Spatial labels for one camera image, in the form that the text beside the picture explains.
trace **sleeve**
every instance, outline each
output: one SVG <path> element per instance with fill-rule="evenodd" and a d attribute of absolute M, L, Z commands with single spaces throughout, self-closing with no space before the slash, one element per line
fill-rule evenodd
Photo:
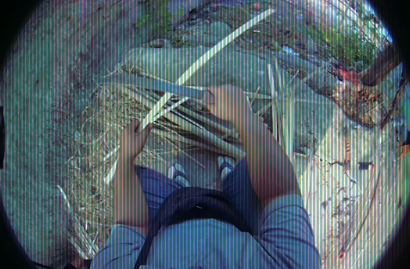
<path fill-rule="evenodd" d="M 103 248 L 93 258 L 90 269 L 133 268 L 145 238 L 134 227 L 115 224 Z"/>
<path fill-rule="evenodd" d="M 270 202 L 263 211 L 262 247 L 281 268 L 320 268 L 309 216 L 299 195 Z"/>

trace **shoe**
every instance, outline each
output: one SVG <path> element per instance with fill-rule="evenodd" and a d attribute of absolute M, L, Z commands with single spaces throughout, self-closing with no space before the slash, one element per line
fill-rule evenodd
<path fill-rule="evenodd" d="M 167 176 L 185 188 L 190 187 L 190 183 L 187 180 L 186 171 L 181 166 L 180 161 L 176 161 L 169 167 L 167 170 Z"/>
<path fill-rule="evenodd" d="M 228 156 L 218 156 L 217 164 L 218 170 L 220 171 L 220 180 L 223 180 L 233 171 L 235 160 Z"/>

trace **orange object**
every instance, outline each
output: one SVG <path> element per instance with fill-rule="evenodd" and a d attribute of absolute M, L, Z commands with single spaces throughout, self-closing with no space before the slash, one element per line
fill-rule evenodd
<path fill-rule="evenodd" d="M 253 9 L 254 10 L 260 10 L 260 4 L 259 3 L 253 4 Z"/>
<path fill-rule="evenodd" d="M 338 68 L 337 74 L 341 76 L 344 80 L 348 80 L 354 85 L 360 84 L 360 75 L 356 71 L 346 71 L 342 68 Z"/>
<path fill-rule="evenodd" d="M 399 156 L 397 157 L 398 160 L 402 158 L 402 156 L 404 156 L 405 154 L 410 153 L 410 143 L 409 144 L 401 143 L 396 148 L 402 148 L 402 153 L 399 154 Z"/>

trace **blue shirt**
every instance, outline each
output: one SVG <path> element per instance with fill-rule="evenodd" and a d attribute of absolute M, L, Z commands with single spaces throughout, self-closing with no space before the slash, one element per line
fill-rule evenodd
<path fill-rule="evenodd" d="M 194 219 L 160 229 L 148 254 L 150 268 L 320 268 L 320 254 L 303 200 L 288 195 L 263 211 L 260 235 L 216 219 Z M 133 268 L 145 237 L 114 225 L 91 269 Z"/>

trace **backpack strap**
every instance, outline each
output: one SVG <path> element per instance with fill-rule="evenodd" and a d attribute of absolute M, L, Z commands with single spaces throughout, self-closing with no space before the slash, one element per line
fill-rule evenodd
<path fill-rule="evenodd" d="M 221 191 L 188 187 L 172 192 L 162 203 L 151 223 L 134 269 L 145 265 L 154 237 L 161 227 L 189 219 L 217 219 L 232 223 L 241 232 L 252 235 L 249 225 L 230 204 Z"/>

